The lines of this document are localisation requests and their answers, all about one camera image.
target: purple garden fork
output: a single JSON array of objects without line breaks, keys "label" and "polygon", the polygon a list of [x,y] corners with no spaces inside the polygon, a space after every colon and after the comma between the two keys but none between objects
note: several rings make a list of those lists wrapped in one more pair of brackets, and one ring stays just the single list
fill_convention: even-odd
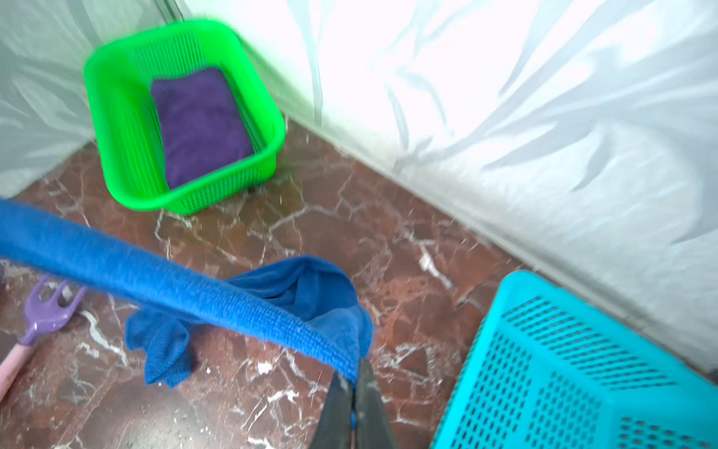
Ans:
[{"label": "purple garden fork", "polygon": [[20,340],[20,343],[16,344],[13,349],[10,350],[10,353],[5,357],[2,364],[0,364],[0,402],[10,389],[20,368],[25,365],[25,362],[30,357],[35,341],[41,335],[60,330],[67,324],[87,290],[86,287],[80,288],[75,298],[73,298],[73,301],[63,307],[58,301],[62,296],[62,291],[67,286],[66,280],[63,280],[57,286],[57,290],[48,301],[40,299],[40,292],[48,280],[50,280],[50,275],[46,274],[35,285],[25,300],[27,333],[25,333],[25,337]]}]

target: fork tine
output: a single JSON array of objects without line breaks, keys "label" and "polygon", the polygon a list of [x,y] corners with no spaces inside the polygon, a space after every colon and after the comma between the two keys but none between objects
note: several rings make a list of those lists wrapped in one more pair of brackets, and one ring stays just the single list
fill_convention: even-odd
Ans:
[{"label": "fork tine", "polygon": [[50,280],[50,275],[46,274],[42,278],[40,278],[39,281],[35,284],[35,286],[32,288],[32,291],[28,295],[27,299],[33,299],[33,300],[39,300],[40,299],[40,293],[42,292],[42,289],[45,288],[45,285],[47,284],[47,281]]},{"label": "fork tine", "polygon": [[85,292],[87,292],[87,290],[88,290],[87,287],[82,287],[82,288],[80,288],[80,289],[78,290],[77,294],[75,295],[75,298],[74,298],[73,301],[70,303],[70,305],[68,305],[67,308],[70,309],[70,310],[74,310],[74,309],[78,306],[78,304],[80,304],[80,301],[83,300],[83,296],[85,295]]},{"label": "fork tine", "polygon": [[57,304],[57,302],[60,300],[60,295],[62,295],[62,291],[67,286],[68,282],[66,279],[64,279],[60,285],[57,286],[57,290],[55,290],[55,293],[52,294],[52,297],[50,298],[50,301],[48,302],[54,302]]}]

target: purple cloth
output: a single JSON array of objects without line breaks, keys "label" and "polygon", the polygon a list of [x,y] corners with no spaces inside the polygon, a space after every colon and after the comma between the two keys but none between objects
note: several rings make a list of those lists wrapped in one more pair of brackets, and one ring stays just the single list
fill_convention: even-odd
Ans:
[{"label": "purple cloth", "polygon": [[154,80],[150,91],[170,189],[254,154],[222,70],[207,68],[184,78]]}]

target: turquoise basket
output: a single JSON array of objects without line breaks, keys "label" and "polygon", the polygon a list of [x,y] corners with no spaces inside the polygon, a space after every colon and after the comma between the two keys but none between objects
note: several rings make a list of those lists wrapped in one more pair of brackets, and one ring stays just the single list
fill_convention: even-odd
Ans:
[{"label": "turquoise basket", "polygon": [[718,448],[718,389],[564,290],[506,277],[437,449]]}]

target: brown marble countertop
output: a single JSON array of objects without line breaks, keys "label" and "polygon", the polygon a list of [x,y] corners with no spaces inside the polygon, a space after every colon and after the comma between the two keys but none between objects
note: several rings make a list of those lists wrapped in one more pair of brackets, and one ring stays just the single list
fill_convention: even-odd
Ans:
[{"label": "brown marble countertop", "polygon": [[[190,217],[120,206],[94,144],[17,199],[220,279],[297,254],[336,263],[376,325],[370,360],[396,439],[428,448],[498,283],[520,262],[292,122],[279,159],[265,185]],[[3,263],[0,357],[24,332],[39,279]],[[146,386],[143,353],[123,344],[133,311],[88,293],[0,404],[0,449],[307,446],[330,368],[207,326],[193,335],[188,380]]]}]

